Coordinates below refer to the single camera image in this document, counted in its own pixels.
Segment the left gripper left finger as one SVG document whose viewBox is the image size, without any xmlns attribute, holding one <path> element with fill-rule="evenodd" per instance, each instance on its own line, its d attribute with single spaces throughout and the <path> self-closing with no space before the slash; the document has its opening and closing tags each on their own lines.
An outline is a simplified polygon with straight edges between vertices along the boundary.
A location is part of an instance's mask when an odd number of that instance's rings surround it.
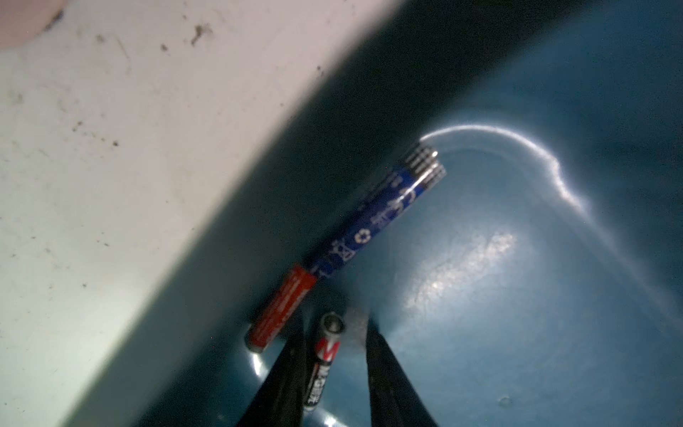
<svg viewBox="0 0 683 427">
<path fill-rule="evenodd" d="M 237 426 L 302 426 L 307 350 L 303 321 L 299 320 Z"/>
</svg>

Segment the teal plastic storage box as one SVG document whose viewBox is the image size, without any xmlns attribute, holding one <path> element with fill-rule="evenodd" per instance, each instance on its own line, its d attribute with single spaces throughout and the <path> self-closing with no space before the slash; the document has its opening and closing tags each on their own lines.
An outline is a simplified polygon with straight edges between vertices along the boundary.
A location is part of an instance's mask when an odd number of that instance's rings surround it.
<svg viewBox="0 0 683 427">
<path fill-rule="evenodd" d="M 416 142 L 443 180 L 247 326 Z M 293 115 L 69 426 L 233 426 L 299 320 L 345 331 L 303 425 L 370 426 L 370 320 L 440 426 L 682 423 L 682 4 L 405 1 Z"/>
</svg>

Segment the silver black battery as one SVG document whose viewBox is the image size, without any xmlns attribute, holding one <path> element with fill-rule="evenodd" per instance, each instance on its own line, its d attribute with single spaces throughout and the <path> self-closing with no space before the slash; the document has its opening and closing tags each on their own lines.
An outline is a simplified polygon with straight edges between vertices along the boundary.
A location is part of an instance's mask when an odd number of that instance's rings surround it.
<svg viewBox="0 0 683 427">
<path fill-rule="evenodd" d="M 318 329 L 312 348 L 311 374 L 303 401 L 303 410 L 315 410 L 322 399 L 330 369 L 339 352 L 345 331 L 343 317 L 330 311 L 318 322 Z"/>
</svg>

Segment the dark blue battery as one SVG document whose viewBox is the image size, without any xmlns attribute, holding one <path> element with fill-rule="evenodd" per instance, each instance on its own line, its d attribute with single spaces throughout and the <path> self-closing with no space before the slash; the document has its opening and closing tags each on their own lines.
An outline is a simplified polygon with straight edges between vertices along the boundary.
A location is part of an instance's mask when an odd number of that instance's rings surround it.
<svg viewBox="0 0 683 427">
<path fill-rule="evenodd" d="M 314 251 L 306 262 L 308 272 L 318 279 L 331 277 L 445 175 L 435 149 L 423 143 L 414 145 Z"/>
</svg>

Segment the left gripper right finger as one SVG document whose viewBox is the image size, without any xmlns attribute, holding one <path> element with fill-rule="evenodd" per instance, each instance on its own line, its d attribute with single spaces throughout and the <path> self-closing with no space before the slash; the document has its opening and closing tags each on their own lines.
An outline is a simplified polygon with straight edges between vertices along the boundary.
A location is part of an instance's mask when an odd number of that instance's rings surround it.
<svg viewBox="0 0 683 427">
<path fill-rule="evenodd" d="M 373 320 L 367 324 L 366 364 L 373 427 L 437 426 Z"/>
</svg>

